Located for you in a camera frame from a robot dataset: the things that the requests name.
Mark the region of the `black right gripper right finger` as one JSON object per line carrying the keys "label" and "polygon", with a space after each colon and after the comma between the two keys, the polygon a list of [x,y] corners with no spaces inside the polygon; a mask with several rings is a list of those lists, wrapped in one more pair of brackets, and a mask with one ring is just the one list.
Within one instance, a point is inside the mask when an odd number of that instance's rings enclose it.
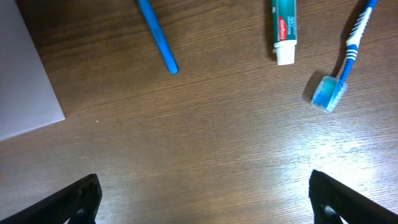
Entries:
{"label": "black right gripper right finger", "polygon": [[397,223],[397,214],[324,172],[312,171],[308,195],[315,223]]}

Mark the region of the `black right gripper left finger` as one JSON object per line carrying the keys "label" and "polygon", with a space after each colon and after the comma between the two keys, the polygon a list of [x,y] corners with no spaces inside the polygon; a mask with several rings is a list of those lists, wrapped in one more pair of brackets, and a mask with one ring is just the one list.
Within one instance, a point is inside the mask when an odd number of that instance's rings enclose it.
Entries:
{"label": "black right gripper left finger", "polygon": [[2,224],[95,224],[102,199],[98,176],[89,174],[47,198],[11,215]]}

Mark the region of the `blue white toothbrush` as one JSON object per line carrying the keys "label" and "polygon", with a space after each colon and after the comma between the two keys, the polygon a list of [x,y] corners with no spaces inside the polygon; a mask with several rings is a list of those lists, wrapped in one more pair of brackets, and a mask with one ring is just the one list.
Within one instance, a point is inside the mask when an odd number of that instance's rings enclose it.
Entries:
{"label": "blue white toothbrush", "polygon": [[311,102],[315,108],[325,113],[331,113],[342,99],[348,87],[346,79],[358,56],[361,38],[377,2],[378,0],[367,1],[363,12],[358,16],[349,33],[349,37],[346,40],[345,66],[340,77],[325,76],[317,86]]}

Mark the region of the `blue disposable razor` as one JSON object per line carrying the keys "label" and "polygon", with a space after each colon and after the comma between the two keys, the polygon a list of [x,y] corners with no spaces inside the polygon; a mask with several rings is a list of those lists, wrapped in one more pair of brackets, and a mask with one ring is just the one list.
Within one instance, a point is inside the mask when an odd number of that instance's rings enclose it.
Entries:
{"label": "blue disposable razor", "polygon": [[149,0],[138,0],[138,3],[169,72],[171,74],[177,74],[179,69],[176,59],[151,3]]}

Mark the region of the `Colgate toothpaste tube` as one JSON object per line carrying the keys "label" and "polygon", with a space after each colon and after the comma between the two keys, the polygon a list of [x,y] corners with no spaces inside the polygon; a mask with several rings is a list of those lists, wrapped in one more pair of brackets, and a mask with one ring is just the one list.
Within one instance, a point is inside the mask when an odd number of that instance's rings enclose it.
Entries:
{"label": "Colgate toothpaste tube", "polygon": [[297,3],[296,0],[272,0],[274,53],[278,65],[295,62],[297,45]]}

